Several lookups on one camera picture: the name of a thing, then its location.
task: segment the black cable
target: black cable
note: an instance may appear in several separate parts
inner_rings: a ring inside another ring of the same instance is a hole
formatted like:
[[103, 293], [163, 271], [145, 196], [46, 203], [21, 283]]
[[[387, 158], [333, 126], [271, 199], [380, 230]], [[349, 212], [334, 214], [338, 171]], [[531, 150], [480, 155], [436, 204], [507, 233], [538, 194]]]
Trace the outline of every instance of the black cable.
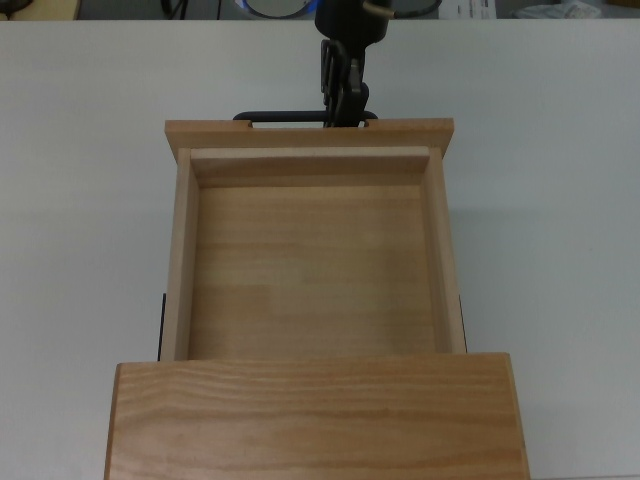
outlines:
[[435, 12], [438, 8], [440, 8], [440, 5], [442, 5], [442, 0], [436, 0], [433, 4], [425, 8], [421, 8], [418, 10], [409, 10], [406, 12], [398, 12], [390, 8], [375, 5], [371, 3], [370, 0], [364, 0], [362, 2], [362, 8], [364, 8], [365, 11], [369, 12], [372, 15], [388, 18], [390, 20], [416, 18], [422, 17], [423, 15], [429, 15], [430, 13]]
[[178, 2], [178, 4], [173, 7], [173, 12], [171, 12], [171, 15], [169, 15], [169, 20], [173, 20], [173, 18], [176, 16], [176, 13], [178, 13], [178, 10], [180, 10], [180, 7], [182, 7], [182, 4], [185, 2], [185, 0], [180, 0]]
[[435, 12], [442, 5], [442, 0], [436, 0], [432, 5], [428, 7], [421, 8], [419, 10], [409, 10], [407, 12], [394, 12], [393, 18], [402, 19], [402, 18], [416, 18], [422, 17], [423, 15], [429, 15], [432, 12]]
[[189, 0], [182, 0], [182, 11], [180, 12], [180, 20], [184, 20], [187, 16], [187, 7], [189, 6]]

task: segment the white tabletop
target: white tabletop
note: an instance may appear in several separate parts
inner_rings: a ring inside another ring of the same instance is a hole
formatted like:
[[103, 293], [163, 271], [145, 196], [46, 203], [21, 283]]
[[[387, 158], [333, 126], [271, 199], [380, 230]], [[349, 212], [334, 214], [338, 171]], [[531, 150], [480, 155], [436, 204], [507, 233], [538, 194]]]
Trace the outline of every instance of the white tabletop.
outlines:
[[[0, 478], [95, 479], [114, 369], [156, 356], [165, 119], [312, 109], [310, 22], [0, 27]], [[637, 21], [407, 22], [369, 108], [454, 117], [471, 351], [512, 354], [534, 478], [640, 475]]]

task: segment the wood grain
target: wood grain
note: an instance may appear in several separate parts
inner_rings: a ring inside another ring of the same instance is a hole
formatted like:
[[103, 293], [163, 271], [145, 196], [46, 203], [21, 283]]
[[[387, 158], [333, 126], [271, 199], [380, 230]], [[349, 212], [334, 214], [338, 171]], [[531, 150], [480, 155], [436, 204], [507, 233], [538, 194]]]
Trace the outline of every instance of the wood grain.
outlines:
[[124, 364], [107, 480], [526, 480], [507, 355]]
[[201, 187], [420, 184], [429, 148], [200, 148], [191, 162]]
[[421, 197], [436, 351], [464, 353], [467, 345], [456, 280], [449, 207], [442, 155], [437, 148], [431, 151], [421, 185]]
[[199, 197], [191, 152], [182, 149], [178, 158], [161, 361], [188, 358]]
[[418, 186], [200, 192], [189, 358], [434, 351]]
[[370, 120], [366, 128], [252, 128], [248, 121], [169, 120], [165, 133], [180, 148], [438, 147], [444, 153], [453, 120]]

